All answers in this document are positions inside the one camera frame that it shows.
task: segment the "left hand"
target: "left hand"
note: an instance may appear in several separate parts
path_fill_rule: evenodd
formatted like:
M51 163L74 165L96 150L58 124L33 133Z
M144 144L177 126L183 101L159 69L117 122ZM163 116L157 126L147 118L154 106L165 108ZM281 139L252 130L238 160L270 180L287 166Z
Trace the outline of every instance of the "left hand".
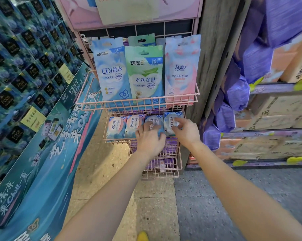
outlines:
M137 137L137 152L139 152L139 154L144 154L148 162L163 150L166 139L164 133L161 133L160 137L158 137L158 130L161 126L154 125L153 129L150 130L151 124L152 121L146 122L135 132Z

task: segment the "forearm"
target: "forearm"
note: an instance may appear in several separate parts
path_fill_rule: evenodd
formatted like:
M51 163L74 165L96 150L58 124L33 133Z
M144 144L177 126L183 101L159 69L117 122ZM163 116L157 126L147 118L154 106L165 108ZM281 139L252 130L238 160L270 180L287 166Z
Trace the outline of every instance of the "forearm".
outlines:
M148 162L146 157L139 152L133 154L67 223L56 241L111 241Z
M201 142L190 149L231 219L248 241L302 240L302 225Z

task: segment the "left arm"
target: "left arm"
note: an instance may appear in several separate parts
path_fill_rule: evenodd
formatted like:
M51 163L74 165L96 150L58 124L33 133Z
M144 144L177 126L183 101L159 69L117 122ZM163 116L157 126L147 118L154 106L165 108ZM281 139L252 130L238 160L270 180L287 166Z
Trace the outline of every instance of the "left arm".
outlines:
M165 134L147 122L136 132L137 151L67 223L55 241L111 241L145 166L161 152Z

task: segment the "green wet wipes package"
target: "green wet wipes package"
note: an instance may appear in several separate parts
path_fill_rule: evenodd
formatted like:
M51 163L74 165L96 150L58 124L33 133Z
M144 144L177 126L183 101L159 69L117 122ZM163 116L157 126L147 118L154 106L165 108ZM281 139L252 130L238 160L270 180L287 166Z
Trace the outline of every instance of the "green wet wipes package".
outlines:
M149 47L156 45L154 33L150 35L129 36L128 41L131 47Z
M163 96L162 46L125 47L125 60L133 98ZM158 99L146 101L157 104Z

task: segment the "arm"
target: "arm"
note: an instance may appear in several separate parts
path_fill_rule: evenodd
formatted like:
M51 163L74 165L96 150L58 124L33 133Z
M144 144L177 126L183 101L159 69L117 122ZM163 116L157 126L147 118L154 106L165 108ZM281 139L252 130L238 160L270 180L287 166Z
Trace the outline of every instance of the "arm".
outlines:
M197 159L230 218L248 241L302 240L302 225L204 145L195 123L183 118L176 121L180 122L179 127L172 129L178 140Z
M137 151L66 224L55 241L111 241L145 166L165 145L159 125L147 122L136 132Z

